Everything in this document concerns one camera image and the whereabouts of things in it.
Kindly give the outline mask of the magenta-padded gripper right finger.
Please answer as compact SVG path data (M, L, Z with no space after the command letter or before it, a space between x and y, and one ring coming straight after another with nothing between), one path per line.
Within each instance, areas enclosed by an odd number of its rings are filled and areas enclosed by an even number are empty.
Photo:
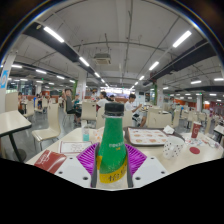
M168 171L155 156L147 157L137 148L126 144L127 183L129 188L140 188L168 175Z

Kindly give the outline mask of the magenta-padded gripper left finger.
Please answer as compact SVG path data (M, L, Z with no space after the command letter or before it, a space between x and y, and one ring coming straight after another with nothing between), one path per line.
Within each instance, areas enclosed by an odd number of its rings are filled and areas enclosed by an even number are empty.
M69 156L56 175L84 188L95 188L97 183L96 156L99 144L87 147L76 157Z

